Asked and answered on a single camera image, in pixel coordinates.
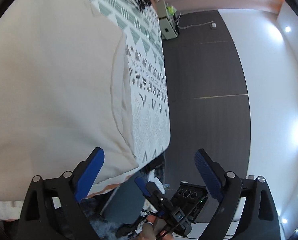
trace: bed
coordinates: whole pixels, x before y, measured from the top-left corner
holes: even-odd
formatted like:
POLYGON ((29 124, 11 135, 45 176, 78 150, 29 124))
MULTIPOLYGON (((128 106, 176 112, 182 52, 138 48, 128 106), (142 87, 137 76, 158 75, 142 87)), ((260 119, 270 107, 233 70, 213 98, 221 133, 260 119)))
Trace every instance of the bed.
POLYGON ((128 180, 169 144, 153 6, 132 0, 15 0, 0 19, 0 220, 18 219, 34 175, 60 176, 94 147, 89 196, 128 180))

